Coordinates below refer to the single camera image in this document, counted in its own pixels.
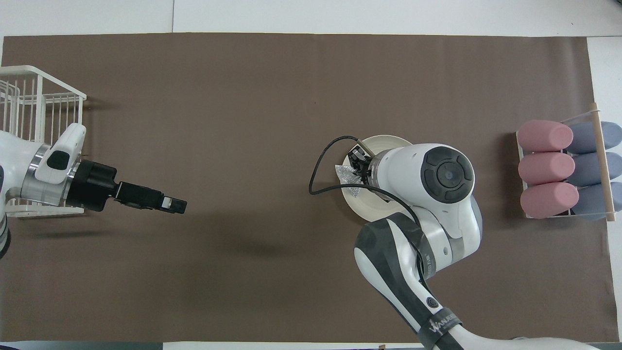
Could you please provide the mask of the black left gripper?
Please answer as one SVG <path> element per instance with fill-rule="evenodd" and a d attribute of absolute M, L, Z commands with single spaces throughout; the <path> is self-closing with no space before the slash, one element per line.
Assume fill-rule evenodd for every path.
<path fill-rule="evenodd" d="M 117 169 L 99 162 L 78 164 L 69 185 L 65 204 L 102 212 L 109 198 L 136 209 L 157 209 L 168 213 L 185 213 L 187 201 L 164 195 L 160 191 L 130 182 L 115 182 Z"/>

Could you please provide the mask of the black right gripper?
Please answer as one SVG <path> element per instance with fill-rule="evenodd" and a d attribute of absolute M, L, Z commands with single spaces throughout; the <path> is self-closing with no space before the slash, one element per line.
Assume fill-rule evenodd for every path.
<path fill-rule="evenodd" d="M 375 153 L 369 153 L 367 149 L 361 146 L 355 146 L 348 153 L 349 164 L 354 169 L 353 174 L 360 177 L 361 182 L 366 186 L 371 185 L 369 183 L 369 177 L 371 176 L 369 166 L 373 157 L 375 157 Z"/>

